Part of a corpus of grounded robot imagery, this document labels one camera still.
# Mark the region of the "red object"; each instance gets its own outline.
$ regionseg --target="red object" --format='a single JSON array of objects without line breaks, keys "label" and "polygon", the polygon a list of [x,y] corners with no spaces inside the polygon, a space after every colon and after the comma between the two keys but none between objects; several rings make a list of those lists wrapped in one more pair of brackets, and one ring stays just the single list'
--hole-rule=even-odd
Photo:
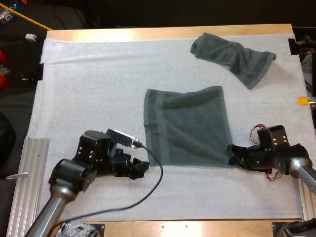
[{"label": "red object", "polygon": [[5,63],[6,55],[3,51],[0,50],[0,63]]},{"label": "red object", "polygon": [[0,76],[0,90],[6,90],[9,87],[9,82],[4,76]]}]

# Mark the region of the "black cable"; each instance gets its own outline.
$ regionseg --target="black cable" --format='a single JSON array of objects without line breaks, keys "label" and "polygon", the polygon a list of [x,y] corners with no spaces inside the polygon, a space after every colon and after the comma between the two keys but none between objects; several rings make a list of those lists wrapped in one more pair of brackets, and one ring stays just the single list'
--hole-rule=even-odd
[{"label": "black cable", "polygon": [[54,17],[56,17],[60,21],[60,23],[63,25],[64,30],[65,30],[66,29],[65,23],[59,16],[56,15],[56,5],[53,6],[53,13],[54,13]]},{"label": "black cable", "polygon": [[158,165],[160,166],[160,177],[158,179],[158,181],[156,182],[156,184],[154,185],[154,187],[149,191],[149,193],[147,193],[146,196],[144,196],[142,199],[140,199],[138,202],[132,204],[132,205],[129,205],[129,206],[125,206],[125,207],[117,207],[117,208],[111,208],[111,209],[106,209],[106,210],[102,210],[102,211],[96,211],[96,212],[92,212],[92,213],[89,213],[89,214],[85,214],[85,215],[81,215],[81,216],[76,216],[76,217],[73,217],[73,218],[70,218],[70,219],[66,219],[64,221],[61,221],[61,222],[58,222],[54,228],[58,225],[61,225],[63,223],[66,223],[66,222],[70,222],[70,221],[73,221],[73,220],[77,220],[77,219],[81,219],[83,217],[88,217],[88,216],[94,216],[94,215],[99,215],[99,214],[102,214],[102,213],[107,213],[107,212],[114,212],[114,211],[124,211],[124,210],[127,210],[127,209],[131,209],[139,204],[141,204],[143,201],[145,201],[153,192],[154,190],[158,187],[158,185],[160,184],[161,180],[162,180],[162,177],[163,177],[163,168],[162,168],[162,164],[160,162],[160,160],[155,156],[155,154],[149,150],[147,147],[145,147],[144,145],[142,145],[141,143],[138,143],[137,147],[140,147],[140,148],[144,148],[154,159],[155,161],[158,163]]},{"label": "black cable", "polygon": [[76,9],[75,7],[73,7],[73,9],[75,10],[75,13],[76,13],[77,16],[78,16],[78,18],[79,18],[79,20],[80,20],[80,22],[81,22],[81,24],[82,24],[82,27],[85,28],[85,23],[84,23],[83,20],[81,19],[81,16],[80,16],[79,12],[77,11],[77,9]]}]

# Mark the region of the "yellow cable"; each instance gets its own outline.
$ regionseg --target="yellow cable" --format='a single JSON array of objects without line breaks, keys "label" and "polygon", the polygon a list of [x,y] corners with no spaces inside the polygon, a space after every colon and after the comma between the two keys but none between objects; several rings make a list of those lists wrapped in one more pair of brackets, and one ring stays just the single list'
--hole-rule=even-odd
[{"label": "yellow cable", "polygon": [[38,25],[38,26],[40,26],[40,27],[43,27],[44,29],[46,29],[46,30],[48,30],[48,31],[52,31],[52,30],[53,30],[52,28],[49,28],[49,27],[47,27],[47,26],[45,26],[45,25],[43,25],[43,24],[41,24],[41,23],[39,23],[39,22],[37,22],[37,21],[35,21],[35,20],[32,20],[31,18],[29,18],[29,17],[27,17],[27,16],[21,14],[20,12],[17,12],[17,11],[15,11],[15,10],[13,10],[13,9],[11,9],[11,8],[9,8],[9,7],[7,7],[6,5],[3,5],[1,2],[0,2],[0,6],[3,7],[4,9],[6,9],[6,10],[11,11],[11,12],[13,12],[14,14],[16,14],[16,15],[18,15],[18,16],[24,18],[25,20],[32,22],[32,23],[35,24],[35,25]]}]

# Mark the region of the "wooden table edge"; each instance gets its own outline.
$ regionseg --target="wooden table edge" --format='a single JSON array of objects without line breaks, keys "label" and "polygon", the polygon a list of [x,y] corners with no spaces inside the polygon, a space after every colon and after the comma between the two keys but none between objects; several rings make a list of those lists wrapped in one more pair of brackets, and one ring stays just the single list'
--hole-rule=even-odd
[{"label": "wooden table edge", "polygon": [[204,32],[217,36],[248,36],[293,33],[291,24],[194,26],[48,31],[47,38],[74,42],[129,42],[196,38]]}]

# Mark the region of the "red wire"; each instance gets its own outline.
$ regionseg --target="red wire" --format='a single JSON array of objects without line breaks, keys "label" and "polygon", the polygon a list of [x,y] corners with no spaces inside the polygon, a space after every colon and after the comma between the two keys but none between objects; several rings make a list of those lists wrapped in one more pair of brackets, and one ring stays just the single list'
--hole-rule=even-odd
[{"label": "red wire", "polygon": [[[257,124],[256,126],[254,126],[251,131],[250,131],[250,139],[252,140],[253,143],[257,144],[257,145],[260,145],[260,142],[259,141],[256,141],[256,139],[253,137],[252,135],[252,132],[253,130],[255,130],[256,128],[258,129],[263,129],[263,128],[266,128],[266,126],[262,123],[260,124]],[[283,174],[281,174],[280,172],[276,172],[274,176],[269,176],[268,173],[266,173],[266,178],[269,179],[270,181],[274,181],[276,179],[279,179]]]}]

